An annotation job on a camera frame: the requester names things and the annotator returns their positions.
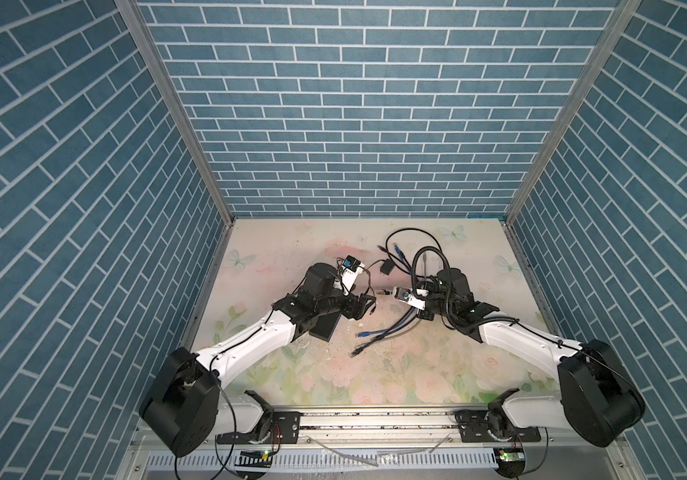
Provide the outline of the black network switch blue ports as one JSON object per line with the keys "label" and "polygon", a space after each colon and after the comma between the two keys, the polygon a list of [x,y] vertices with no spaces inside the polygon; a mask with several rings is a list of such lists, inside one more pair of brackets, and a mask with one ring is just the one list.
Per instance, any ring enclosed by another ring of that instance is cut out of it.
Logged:
{"label": "black network switch blue ports", "polygon": [[317,318],[315,326],[309,330],[308,334],[316,339],[329,342],[340,318],[341,314],[339,312],[321,315]]}

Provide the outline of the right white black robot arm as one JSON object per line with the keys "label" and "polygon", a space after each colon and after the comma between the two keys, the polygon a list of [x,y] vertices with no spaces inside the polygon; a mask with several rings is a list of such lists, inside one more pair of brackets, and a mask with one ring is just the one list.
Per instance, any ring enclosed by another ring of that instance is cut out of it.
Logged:
{"label": "right white black robot arm", "polygon": [[528,326],[476,300],[457,268],[443,269],[393,296],[421,317],[441,315],[456,332],[505,350],[557,382],[551,393],[511,388],[489,402],[487,426],[501,441],[529,428],[571,428],[589,444],[605,447],[647,412],[641,392],[609,344],[565,339]]}

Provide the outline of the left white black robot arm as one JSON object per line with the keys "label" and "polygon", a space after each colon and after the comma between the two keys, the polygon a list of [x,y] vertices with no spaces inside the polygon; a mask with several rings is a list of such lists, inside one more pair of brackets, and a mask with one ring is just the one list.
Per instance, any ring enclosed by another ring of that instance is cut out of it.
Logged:
{"label": "left white black robot arm", "polygon": [[228,397],[225,389],[269,353],[301,336],[327,341],[340,318],[363,318],[375,305],[375,296],[353,292],[363,273],[363,264],[351,256],[337,265],[315,263],[293,292],[237,334],[197,352],[174,350],[145,393],[140,418],[177,458],[191,454],[210,436],[265,440],[272,429],[273,407],[253,391]]}

